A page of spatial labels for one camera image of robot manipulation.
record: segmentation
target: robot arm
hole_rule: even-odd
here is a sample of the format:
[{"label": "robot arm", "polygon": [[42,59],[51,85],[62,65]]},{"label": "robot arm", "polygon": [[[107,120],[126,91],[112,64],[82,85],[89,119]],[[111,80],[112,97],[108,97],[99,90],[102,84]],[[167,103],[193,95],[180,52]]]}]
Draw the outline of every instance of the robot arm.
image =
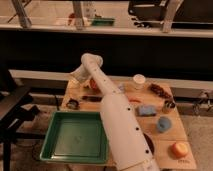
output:
[{"label": "robot arm", "polygon": [[100,115],[117,170],[159,171],[134,109],[127,97],[101,71],[102,58],[86,53],[81,62],[82,65],[71,74],[80,82],[91,74],[103,93]]}]

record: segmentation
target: orange ball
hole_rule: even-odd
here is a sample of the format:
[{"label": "orange ball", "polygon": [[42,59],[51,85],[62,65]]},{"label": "orange ball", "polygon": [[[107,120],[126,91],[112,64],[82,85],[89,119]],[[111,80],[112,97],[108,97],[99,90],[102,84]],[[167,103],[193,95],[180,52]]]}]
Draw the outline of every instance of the orange ball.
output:
[{"label": "orange ball", "polygon": [[177,158],[185,157],[189,152],[187,145],[183,142],[174,143],[171,146],[171,151]]}]

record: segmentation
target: toy food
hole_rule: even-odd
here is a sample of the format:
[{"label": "toy food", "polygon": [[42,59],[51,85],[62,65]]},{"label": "toy food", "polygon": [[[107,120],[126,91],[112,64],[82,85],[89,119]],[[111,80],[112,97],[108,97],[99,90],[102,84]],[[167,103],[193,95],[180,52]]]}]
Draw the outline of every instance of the toy food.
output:
[{"label": "toy food", "polygon": [[95,80],[93,78],[90,79],[89,85],[90,85],[90,88],[92,90],[95,90],[95,91],[99,90],[99,88],[98,88],[98,86],[97,86],[97,84],[96,84],[96,82],[95,82]]},{"label": "toy food", "polygon": [[157,122],[157,130],[160,133],[164,133],[172,127],[172,122],[169,118],[161,116]]},{"label": "toy food", "polygon": [[174,143],[171,146],[171,151],[177,158],[185,157],[189,152],[187,145],[183,142]]},{"label": "toy food", "polygon": [[147,105],[147,106],[141,105],[141,106],[138,106],[137,110],[138,110],[139,116],[155,116],[157,113],[155,110],[155,106],[153,105]]},{"label": "toy food", "polygon": [[159,97],[165,98],[165,99],[172,99],[172,96],[167,93],[161,86],[157,84],[151,84],[149,86],[149,89],[157,94]]}]

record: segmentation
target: gray object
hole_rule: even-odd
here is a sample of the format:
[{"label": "gray object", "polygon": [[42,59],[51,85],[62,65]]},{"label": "gray object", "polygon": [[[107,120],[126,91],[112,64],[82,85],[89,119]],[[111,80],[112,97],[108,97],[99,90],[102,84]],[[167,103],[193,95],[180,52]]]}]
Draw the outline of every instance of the gray object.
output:
[{"label": "gray object", "polygon": [[170,113],[171,111],[174,110],[174,108],[176,107],[176,104],[173,100],[165,100],[163,108],[162,108],[162,112],[163,113]]},{"label": "gray object", "polygon": [[72,1],[72,3],[73,3],[73,10],[75,13],[75,26],[76,26],[77,30],[82,30],[84,28],[84,21],[83,21],[81,2]]},{"label": "gray object", "polygon": [[170,129],[172,127],[172,122],[169,118],[162,116],[159,118],[158,122],[157,122],[157,130],[160,133],[164,133],[165,131],[167,131],[168,129]]},{"label": "gray object", "polygon": [[139,106],[138,107],[138,115],[139,116],[155,116],[156,115],[155,106]]},{"label": "gray object", "polygon": [[122,93],[125,92],[125,87],[124,87],[124,84],[123,84],[123,83],[119,83],[119,84],[118,84],[118,88],[122,91]]}]

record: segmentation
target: green tray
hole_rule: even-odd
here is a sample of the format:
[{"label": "green tray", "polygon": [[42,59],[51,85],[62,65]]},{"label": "green tray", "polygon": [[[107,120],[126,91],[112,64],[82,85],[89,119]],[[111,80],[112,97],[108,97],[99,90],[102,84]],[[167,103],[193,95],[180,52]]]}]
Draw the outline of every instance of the green tray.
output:
[{"label": "green tray", "polygon": [[114,18],[94,18],[92,26],[113,26],[115,22]]},{"label": "green tray", "polygon": [[97,112],[56,112],[41,150],[48,162],[105,163],[108,141]]}]

